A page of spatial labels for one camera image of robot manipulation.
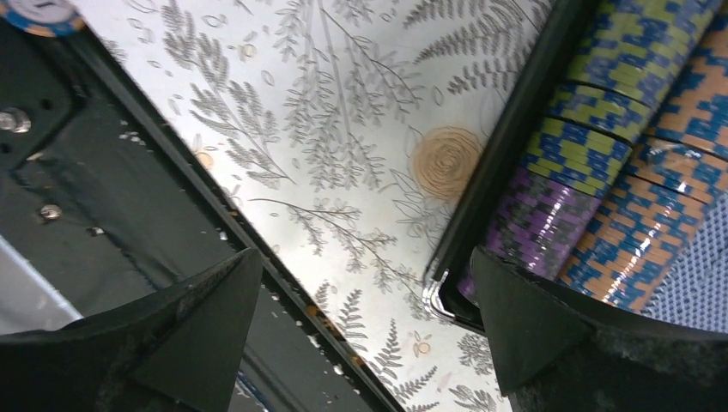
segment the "poker chip stack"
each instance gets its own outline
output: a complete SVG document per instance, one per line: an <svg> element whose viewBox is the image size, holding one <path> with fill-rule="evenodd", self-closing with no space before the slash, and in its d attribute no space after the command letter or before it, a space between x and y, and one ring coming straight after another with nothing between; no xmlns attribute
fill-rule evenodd
<svg viewBox="0 0 728 412"><path fill-rule="evenodd" d="M639 312L728 190L728 3L678 77L559 275Z"/></svg>
<svg viewBox="0 0 728 412"><path fill-rule="evenodd" d="M559 274L720 4L600 3L500 200L487 248L538 276Z"/></svg>

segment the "gray leaf illustration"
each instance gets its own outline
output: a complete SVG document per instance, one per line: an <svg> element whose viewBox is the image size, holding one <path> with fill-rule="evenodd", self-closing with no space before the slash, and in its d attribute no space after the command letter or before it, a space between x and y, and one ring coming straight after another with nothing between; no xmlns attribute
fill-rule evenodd
<svg viewBox="0 0 728 412"><path fill-rule="evenodd" d="M152 29L150 29L149 27L145 27L142 29L142 36L138 37L137 39L141 43L148 45L155 42L155 33L152 32Z"/></svg>
<svg viewBox="0 0 728 412"><path fill-rule="evenodd" d="M263 77L263 81L268 86L275 86L276 81L273 79L273 75L268 70L263 70L260 72L260 76Z"/></svg>
<svg viewBox="0 0 728 412"><path fill-rule="evenodd" d="M422 142L422 133L414 127L410 126L407 129L407 134L404 136L404 153L407 157L411 157L412 153L418 144Z"/></svg>
<svg viewBox="0 0 728 412"><path fill-rule="evenodd" d="M138 29L144 29L144 23L142 23L142 21L141 21L141 20L139 20L139 19L132 19L132 18L129 18L129 19L126 19L126 21L127 21L127 22L129 23L129 25L130 25L130 26L132 26L133 28L138 28Z"/></svg>
<svg viewBox="0 0 728 412"><path fill-rule="evenodd" d="M225 15L220 15L219 17L214 15L204 15L202 20L203 23L213 28L221 27L228 22L228 18Z"/></svg>
<svg viewBox="0 0 728 412"><path fill-rule="evenodd" d="M157 11L157 5L153 0L124 0L124 4L144 14Z"/></svg>
<svg viewBox="0 0 728 412"><path fill-rule="evenodd" d="M420 207L417 206L415 203L405 202L402 200L395 200L393 202L394 205L397 206L397 209L399 209L399 211L402 212L403 215L411 219L417 219L422 217L422 209L420 209Z"/></svg>
<svg viewBox="0 0 728 412"><path fill-rule="evenodd" d="M250 33L249 33L249 34L248 34L248 35L247 35L247 36L246 36L246 37L245 37L245 38L243 39L243 41L245 41L246 43L250 43L251 41L255 40L255 38L257 38L257 36L258 36L258 32L256 32L256 31L252 31L252 32L250 32Z"/></svg>
<svg viewBox="0 0 728 412"><path fill-rule="evenodd" d="M398 171L396 171L394 169L391 169L390 170L390 173L391 173L391 176L394 178L395 183L397 183L397 185L403 191L405 191L405 192L410 192L410 191L419 192L417 190L417 183L415 183L415 181L410 176L407 176L406 174L404 174L402 172L398 172Z"/></svg>
<svg viewBox="0 0 728 412"><path fill-rule="evenodd" d="M442 106L442 104L445 102L445 95L440 91L440 88L438 88L437 86L433 86L432 96L434 104L437 106Z"/></svg>
<svg viewBox="0 0 728 412"><path fill-rule="evenodd" d="M172 109L172 111L174 112L174 114L176 114L176 115L178 115L178 116L179 116L180 114L182 114L182 113L181 113L181 112L179 111L179 107L177 106L177 102L176 102L176 101L174 101L174 99L171 99L171 98L170 98L170 99L167 99L167 102L169 103L169 107L170 107L170 108Z"/></svg>

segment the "black plastic divider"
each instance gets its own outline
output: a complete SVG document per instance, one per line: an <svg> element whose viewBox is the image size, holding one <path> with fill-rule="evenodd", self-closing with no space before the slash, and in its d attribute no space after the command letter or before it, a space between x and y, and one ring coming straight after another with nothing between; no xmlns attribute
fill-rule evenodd
<svg viewBox="0 0 728 412"><path fill-rule="evenodd" d="M494 128L442 240L428 267L439 281L447 271L462 270L482 241L507 181L513 175L543 108L573 55L598 3L556 0L549 19L533 47L511 97ZM440 298L456 322L482 332L476 308L458 297L454 277L448 277Z"/></svg>

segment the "fern leaf print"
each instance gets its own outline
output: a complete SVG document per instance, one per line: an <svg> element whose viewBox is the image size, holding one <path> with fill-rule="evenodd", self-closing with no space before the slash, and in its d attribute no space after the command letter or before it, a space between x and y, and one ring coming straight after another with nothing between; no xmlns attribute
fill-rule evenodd
<svg viewBox="0 0 728 412"><path fill-rule="evenodd" d="M456 59L460 63L469 58L470 62L455 69L443 88L455 95L483 88L507 94L531 52L526 29L541 29L550 3L551 0L531 0L531 9L526 13L515 0L421 0L407 14L403 25L405 29L420 30L438 20L461 21L460 27L422 48L415 64L442 59ZM446 67L449 70L458 66Z"/></svg>

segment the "gray surface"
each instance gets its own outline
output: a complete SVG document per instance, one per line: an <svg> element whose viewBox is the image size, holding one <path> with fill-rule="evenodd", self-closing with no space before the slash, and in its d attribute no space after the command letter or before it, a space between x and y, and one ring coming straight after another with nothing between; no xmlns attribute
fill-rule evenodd
<svg viewBox="0 0 728 412"><path fill-rule="evenodd" d="M0 236L0 335L58 330L81 314Z"/></svg>

